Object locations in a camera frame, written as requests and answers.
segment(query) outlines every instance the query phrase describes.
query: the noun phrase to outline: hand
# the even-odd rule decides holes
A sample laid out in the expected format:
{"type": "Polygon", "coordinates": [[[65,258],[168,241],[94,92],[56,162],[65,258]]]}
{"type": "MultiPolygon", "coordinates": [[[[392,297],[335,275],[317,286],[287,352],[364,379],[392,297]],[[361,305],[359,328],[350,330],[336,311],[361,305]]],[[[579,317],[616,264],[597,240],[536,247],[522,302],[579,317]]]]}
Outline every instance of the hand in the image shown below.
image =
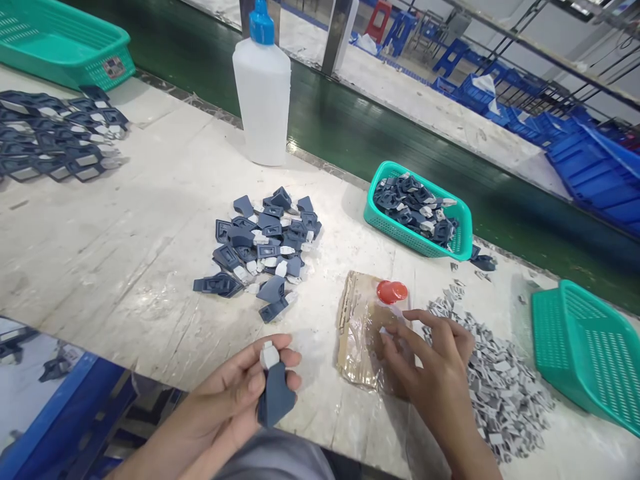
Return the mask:
{"type": "MultiPolygon", "coordinates": [[[[260,428],[256,406],[265,388],[260,350],[271,340],[287,367],[300,364],[290,350],[290,335],[272,335],[252,343],[218,367],[156,430],[149,441],[113,472],[113,478],[206,479],[260,428]]],[[[287,386],[302,379],[287,372],[287,386]]]]}
{"type": "Polygon", "coordinates": [[[467,364],[475,346],[473,336],[453,320],[424,310],[403,314],[431,328],[432,346],[398,323],[387,331],[405,340],[423,368],[410,366],[395,342],[382,335],[385,358],[442,448],[454,478],[500,479],[493,454],[478,434],[469,397],[467,364]]]}

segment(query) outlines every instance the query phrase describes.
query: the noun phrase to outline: green plastic basket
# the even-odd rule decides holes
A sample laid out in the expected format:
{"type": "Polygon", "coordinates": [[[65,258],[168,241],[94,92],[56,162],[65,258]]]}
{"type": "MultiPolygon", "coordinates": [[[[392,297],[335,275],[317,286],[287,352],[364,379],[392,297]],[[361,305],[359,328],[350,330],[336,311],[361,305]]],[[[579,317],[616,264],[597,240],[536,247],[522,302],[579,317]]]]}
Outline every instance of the green plastic basket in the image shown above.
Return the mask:
{"type": "Polygon", "coordinates": [[[0,0],[0,62],[65,87],[110,90],[135,72],[129,34],[55,0],[0,0]]]}
{"type": "Polygon", "coordinates": [[[422,178],[420,175],[416,175],[411,170],[407,170],[402,165],[398,165],[396,162],[382,162],[378,167],[378,170],[375,172],[373,180],[371,181],[371,187],[369,188],[369,194],[367,196],[365,221],[378,230],[382,230],[388,236],[404,243],[409,248],[422,253],[426,257],[451,257],[458,261],[467,261],[471,257],[471,251],[473,249],[473,226],[471,224],[471,211],[467,204],[455,195],[450,194],[448,191],[422,178]],[[441,246],[436,245],[434,242],[427,240],[422,235],[418,235],[416,232],[409,230],[404,225],[401,225],[386,216],[383,212],[378,210],[378,207],[375,206],[373,202],[373,193],[375,192],[376,185],[380,183],[380,180],[389,177],[399,177],[407,172],[412,174],[436,197],[452,198],[457,200],[456,205],[445,208],[445,214],[447,217],[456,218],[456,220],[460,222],[454,237],[449,242],[449,246],[452,251],[444,249],[441,246]]]}
{"type": "Polygon", "coordinates": [[[584,410],[640,437],[640,340],[629,322],[574,282],[533,294],[535,363],[584,410]]]}

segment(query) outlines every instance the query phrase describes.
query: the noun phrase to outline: person's right hand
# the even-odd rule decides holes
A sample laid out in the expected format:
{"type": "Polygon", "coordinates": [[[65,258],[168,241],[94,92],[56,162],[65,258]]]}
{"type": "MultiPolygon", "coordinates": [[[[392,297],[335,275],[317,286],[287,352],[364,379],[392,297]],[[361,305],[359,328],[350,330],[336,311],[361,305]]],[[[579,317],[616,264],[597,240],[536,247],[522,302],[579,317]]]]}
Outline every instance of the person's right hand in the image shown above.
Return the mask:
{"type": "Polygon", "coordinates": [[[404,339],[423,367],[411,366],[396,343],[382,335],[385,358],[418,414],[442,448],[456,479],[500,479],[491,450],[478,434],[469,397],[467,364],[475,341],[460,324],[424,310],[403,312],[431,328],[432,345],[403,324],[386,327],[404,339]]]}

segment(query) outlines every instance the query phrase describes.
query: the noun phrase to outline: red bottle cap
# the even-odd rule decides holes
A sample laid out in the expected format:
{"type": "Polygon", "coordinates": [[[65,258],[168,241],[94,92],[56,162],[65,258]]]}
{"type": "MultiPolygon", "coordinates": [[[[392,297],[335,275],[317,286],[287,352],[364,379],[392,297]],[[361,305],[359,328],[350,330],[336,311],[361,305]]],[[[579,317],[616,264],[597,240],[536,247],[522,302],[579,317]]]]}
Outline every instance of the red bottle cap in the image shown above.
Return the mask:
{"type": "Polygon", "coordinates": [[[376,293],[381,302],[391,305],[407,298],[409,291],[403,283],[382,280],[382,282],[378,283],[376,293]]]}

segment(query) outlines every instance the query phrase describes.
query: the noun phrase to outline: workbench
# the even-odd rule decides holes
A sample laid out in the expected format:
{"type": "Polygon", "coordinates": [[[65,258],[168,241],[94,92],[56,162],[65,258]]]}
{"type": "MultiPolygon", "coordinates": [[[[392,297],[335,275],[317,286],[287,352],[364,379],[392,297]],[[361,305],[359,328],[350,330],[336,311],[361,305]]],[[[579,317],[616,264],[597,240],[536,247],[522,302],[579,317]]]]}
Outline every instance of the workbench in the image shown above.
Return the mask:
{"type": "MultiPolygon", "coordinates": [[[[0,85],[78,96],[4,67],[0,85]]],[[[291,332],[303,355],[303,386],[281,429],[400,478],[448,479],[409,404],[350,385],[334,367],[348,271],[402,281],[422,308],[454,279],[464,282],[465,308],[514,341],[529,365],[531,282],[548,289],[557,279],[498,251],[490,252],[497,259],[491,281],[468,262],[452,272],[450,260],[422,257],[364,222],[362,180],[294,145],[282,168],[252,164],[242,131],[228,122],[234,117],[213,116],[138,79],[109,94],[133,123],[117,144],[127,158],[118,170],[85,184],[0,184],[0,313],[184,390],[256,338],[291,332]],[[323,232],[304,254],[298,301],[265,325],[254,296],[223,299],[191,287],[211,268],[215,220],[228,218],[236,198],[260,200],[280,186],[311,197],[323,232]]],[[[492,250],[484,245],[484,253],[492,250]]],[[[637,478],[640,439],[554,397],[545,450],[503,465],[506,479],[637,478]]]]}

